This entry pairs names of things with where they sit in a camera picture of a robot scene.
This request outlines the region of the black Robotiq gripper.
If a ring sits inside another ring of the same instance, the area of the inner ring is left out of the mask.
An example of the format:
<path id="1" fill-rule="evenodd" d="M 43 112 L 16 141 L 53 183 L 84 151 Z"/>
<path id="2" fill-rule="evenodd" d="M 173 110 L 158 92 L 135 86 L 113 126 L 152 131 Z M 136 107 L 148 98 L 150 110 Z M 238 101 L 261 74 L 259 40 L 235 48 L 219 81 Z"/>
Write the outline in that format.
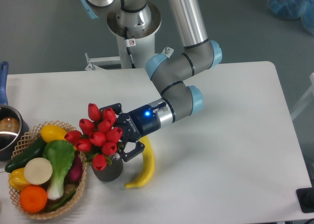
<path id="1" fill-rule="evenodd" d="M 160 129 L 160 121 L 152 106 L 146 104 L 128 113 L 123 113 L 122 104 L 115 103 L 100 108 L 100 111 L 112 108 L 116 115 L 119 115 L 115 125 L 122 130 L 120 140 L 124 145 L 128 142 L 136 142 L 143 136 Z M 120 152 L 124 162 L 128 162 L 144 151 L 145 145 L 136 142 L 135 148 L 130 152 Z"/>

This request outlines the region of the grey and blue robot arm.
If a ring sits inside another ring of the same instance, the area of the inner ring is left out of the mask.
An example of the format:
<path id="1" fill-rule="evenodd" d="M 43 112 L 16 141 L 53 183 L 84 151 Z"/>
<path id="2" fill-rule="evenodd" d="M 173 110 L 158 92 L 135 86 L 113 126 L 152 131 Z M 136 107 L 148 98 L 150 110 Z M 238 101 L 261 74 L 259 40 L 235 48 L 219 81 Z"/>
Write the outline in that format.
<path id="1" fill-rule="evenodd" d="M 96 18 L 95 8 L 107 8 L 107 24 L 116 36 L 119 55 L 89 58 L 87 69 L 120 65 L 123 69 L 144 68 L 160 94 L 160 99 L 123 113 L 120 104 L 113 109 L 118 114 L 117 126 L 122 129 L 122 142 L 113 160 L 128 161 L 148 145 L 139 139 L 186 116 L 200 111 L 203 96 L 195 86 L 184 81 L 222 60 L 219 44 L 209 40 L 197 0 L 169 0 L 184 52 L 172 56 L 166 47 L 156 54 L 155 33 L 161 24 L 158 8 L 147 0 L 81 0 L 90 18 Z"/>

